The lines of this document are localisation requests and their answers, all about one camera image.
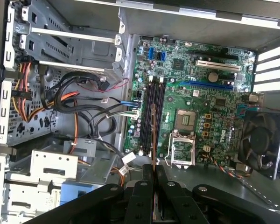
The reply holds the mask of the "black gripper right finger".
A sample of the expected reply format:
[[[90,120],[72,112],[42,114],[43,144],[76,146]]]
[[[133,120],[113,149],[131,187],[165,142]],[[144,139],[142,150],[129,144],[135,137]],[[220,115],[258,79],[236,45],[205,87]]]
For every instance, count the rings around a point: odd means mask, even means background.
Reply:
[[[162,165],[156,178],[181,224],[277,224],[278,213],[214,188],[197,185],[191,195],[167,178]]]

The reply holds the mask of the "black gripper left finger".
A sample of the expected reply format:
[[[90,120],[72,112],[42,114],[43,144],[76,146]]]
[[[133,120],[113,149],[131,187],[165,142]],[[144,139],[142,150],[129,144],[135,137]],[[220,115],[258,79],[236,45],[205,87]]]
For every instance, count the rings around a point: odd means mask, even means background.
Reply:
[[[107,184],[28,221],[29,224],[150,224],[153,166],[133,187]]]

